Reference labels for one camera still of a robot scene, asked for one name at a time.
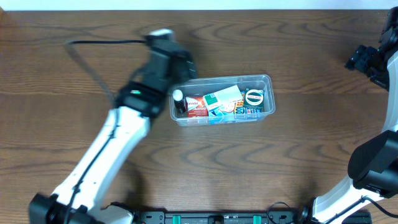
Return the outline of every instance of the plastic container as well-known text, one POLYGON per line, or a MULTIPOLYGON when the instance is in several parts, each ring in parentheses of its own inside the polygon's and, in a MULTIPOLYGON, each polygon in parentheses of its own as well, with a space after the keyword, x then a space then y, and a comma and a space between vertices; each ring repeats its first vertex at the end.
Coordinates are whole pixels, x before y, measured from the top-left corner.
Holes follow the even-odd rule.
POLYGON ((171 89, 181 90, 184 96, 204 96, 219 90, 237 85, 241 91, 248 89, 264 90, 264 110, 253 114, 230 114, 216 117, 188 118, 187 112, 180 114, 174 106, 174 100, 170 94, 170 115, 180 126, 198 126, 209 124, 225 124, 248 121, 261 121, 275 111, 274 92, 271 79, 268 75, 245 75, 236 77, 198 78, 189 80, 183 85, 176 85, 171 89))

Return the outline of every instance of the wooden table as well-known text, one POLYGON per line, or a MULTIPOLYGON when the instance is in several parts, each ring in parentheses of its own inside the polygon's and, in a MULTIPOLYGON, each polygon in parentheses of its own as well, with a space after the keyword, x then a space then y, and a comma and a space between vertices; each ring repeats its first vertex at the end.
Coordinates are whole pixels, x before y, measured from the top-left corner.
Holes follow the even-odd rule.
MULTIPOLYGON (((102 127, 100 88, 63 49, 71 39, 140 39, 168 27, 199 77, 268 74, 276 112, 258 123, 181 128, 169 109, 128 157, 104 202, 167 210, 297 207, 347 173, 380 133, 387 92, 344 64, 377 47, 387 11, 7 12, 0 26, 0 223, 27 223, 102 127)), ((112 90, 148 56, 141 45, 80 46, 112 90)), ((397 199, 381 202, 398 212, 397 199)), ((396 223, 372 205, 375 223, 396 223)))

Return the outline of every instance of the white backdrop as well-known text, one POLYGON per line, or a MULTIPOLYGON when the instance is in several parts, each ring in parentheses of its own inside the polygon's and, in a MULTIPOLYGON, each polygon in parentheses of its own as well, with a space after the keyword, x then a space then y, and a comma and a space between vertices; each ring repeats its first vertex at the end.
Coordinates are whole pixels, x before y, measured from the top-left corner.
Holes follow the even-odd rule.
POLYGON ((4 10, 390 9, 398 0, 0 0, 4 10))

